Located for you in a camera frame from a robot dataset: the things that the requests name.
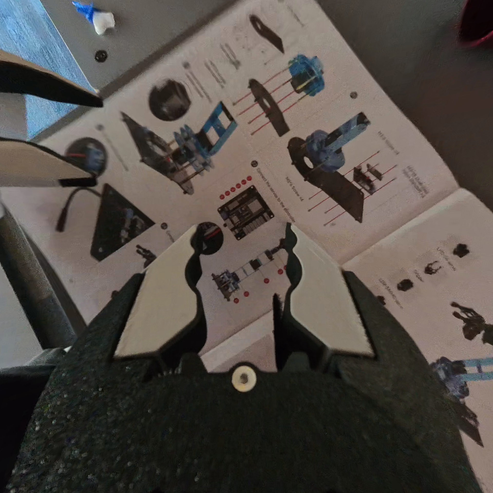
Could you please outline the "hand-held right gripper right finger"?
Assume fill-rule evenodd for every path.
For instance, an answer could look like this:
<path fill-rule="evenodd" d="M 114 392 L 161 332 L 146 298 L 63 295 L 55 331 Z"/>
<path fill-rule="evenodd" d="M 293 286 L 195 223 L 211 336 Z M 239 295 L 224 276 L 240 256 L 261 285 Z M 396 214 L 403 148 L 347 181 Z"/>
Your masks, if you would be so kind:
<path fill-rule="evenodd" d="M 324 372 L 334 356 L 371 358 L 375 351 L 339 264 L 292 223 L 287 223 L 283 298 L 273 296 L 274 361 Z"/>

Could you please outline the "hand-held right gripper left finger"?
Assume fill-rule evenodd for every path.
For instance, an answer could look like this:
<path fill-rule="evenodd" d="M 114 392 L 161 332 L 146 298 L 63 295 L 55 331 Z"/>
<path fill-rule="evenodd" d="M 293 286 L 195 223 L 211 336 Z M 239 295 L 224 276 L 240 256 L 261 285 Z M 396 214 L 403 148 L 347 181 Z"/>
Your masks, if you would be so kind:
<path fill-rule="evenodd" d="M 192 225 L 145 270 L 114 359 L 154 357 L 169 370 L 204 347 L 207 323 L 197 284 L 202 235 Z"/>

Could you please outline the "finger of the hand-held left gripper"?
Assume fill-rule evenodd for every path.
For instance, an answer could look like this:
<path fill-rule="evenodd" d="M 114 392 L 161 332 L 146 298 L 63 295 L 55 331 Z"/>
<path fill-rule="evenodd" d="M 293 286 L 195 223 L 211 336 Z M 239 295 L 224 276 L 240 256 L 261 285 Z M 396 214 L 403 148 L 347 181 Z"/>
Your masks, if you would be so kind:
<path fill-rule="evenodd" d="M 1 139 L 1 187 L 93 187 L 94 173 L 33 143 Z"/>
<path fill-rule="evenodd" d="M 1 50 L 1 93 L 102 108 L 102 97 L 57 73 Z"/>

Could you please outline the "printed instruction leaflet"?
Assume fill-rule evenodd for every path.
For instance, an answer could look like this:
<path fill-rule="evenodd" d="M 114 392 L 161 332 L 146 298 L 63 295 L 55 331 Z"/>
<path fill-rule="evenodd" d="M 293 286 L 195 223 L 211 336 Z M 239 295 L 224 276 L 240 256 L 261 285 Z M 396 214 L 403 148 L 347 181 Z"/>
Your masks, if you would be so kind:
<path fill-rule="evenodd" d="M 103 164 L 64 232 L 63 189 L 5 188 L 13 216 L 86 322 L 191 226 L 202 257 L 208 369 L 274 371 L 272 296 L 294 224 L 353 271 L 413 337 L 458 403 L 492 492 L 492 212 L 391 102 L 314 1 L 249 1 L 42 145 Z"/>

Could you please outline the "grey metal desk leg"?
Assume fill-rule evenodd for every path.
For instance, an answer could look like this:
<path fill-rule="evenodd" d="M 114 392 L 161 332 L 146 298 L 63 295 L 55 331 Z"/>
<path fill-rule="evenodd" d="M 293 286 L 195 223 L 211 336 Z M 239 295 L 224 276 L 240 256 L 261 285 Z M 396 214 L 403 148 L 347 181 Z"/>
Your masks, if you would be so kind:
<path fill-rule="evenodd" d="M 58 274 L 21 225 L 3 206 L 1 266 L 43 349 L 69 347 L 86 330 Z"/>

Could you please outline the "small white blue-tied piece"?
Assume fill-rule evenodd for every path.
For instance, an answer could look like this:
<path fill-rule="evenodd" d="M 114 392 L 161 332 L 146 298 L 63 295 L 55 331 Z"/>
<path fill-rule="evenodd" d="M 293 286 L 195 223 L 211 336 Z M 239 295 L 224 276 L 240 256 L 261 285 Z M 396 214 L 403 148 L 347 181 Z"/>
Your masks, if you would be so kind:
<path fill-rule="evenodd" d="M 71 1 L 71 3 L 76 11 L 89 22 L 97 35 L 102 36 L 106 31 L 115 28 L 113 13 L 96 7 L 93 2 L 82 3 L 80 1 Z"/>

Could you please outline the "red metal cylinder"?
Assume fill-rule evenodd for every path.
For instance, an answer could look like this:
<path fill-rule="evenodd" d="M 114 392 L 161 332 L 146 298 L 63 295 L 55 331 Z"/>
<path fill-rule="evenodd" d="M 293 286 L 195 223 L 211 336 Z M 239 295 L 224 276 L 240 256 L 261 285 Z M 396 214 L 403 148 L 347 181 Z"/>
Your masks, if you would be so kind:
<path fill-rule="evenodd" d="M 465 46 L 492 42 L 492 1 L 466 1 L 459 22 L 459 41 Z"/>

